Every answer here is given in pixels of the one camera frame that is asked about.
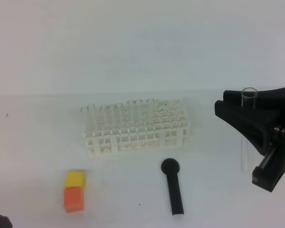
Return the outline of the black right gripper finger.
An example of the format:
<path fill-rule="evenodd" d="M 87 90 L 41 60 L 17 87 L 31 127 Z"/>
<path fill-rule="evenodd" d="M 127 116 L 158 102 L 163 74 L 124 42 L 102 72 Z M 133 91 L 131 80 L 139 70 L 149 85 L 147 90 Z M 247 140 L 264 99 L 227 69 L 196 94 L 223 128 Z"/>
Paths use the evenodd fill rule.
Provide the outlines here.
<path fill-rule="evenodd" d="M 249 110 L 218 100 L 215 115 L 240 132 L 262 156 L 268 153 L 279 119 L 278 110 Z"/>
<path fill-rule="evenodd" d="M 223 101 L 242 107 L 241 91 L 224 91 Z M 285 116 L 285 87 L 274 90 L 258 91 L 255 109 L 278 110 L 279 116 Z"/>

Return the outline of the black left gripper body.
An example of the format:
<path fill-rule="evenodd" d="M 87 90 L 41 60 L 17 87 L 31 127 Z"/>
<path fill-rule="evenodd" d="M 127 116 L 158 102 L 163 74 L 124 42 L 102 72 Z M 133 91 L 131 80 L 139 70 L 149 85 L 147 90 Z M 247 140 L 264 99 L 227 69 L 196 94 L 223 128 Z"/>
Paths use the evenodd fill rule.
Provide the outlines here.
<path fill-rule="evenodd" d="M 8 217 L 0 215 L 0 228 L 12 228 L 12 223 Z"/>

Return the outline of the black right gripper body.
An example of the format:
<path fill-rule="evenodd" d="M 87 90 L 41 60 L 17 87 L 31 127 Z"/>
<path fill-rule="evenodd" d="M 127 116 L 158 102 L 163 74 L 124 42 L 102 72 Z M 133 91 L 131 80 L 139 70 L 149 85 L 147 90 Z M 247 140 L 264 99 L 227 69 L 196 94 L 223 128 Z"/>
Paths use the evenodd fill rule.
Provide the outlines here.
<path fill-rule="evenodd" d="M 274 128 L 269 152 L 252 172 L 252 183 L 272 192 L 285 173 L 285 117 L 282 125 Z"/>

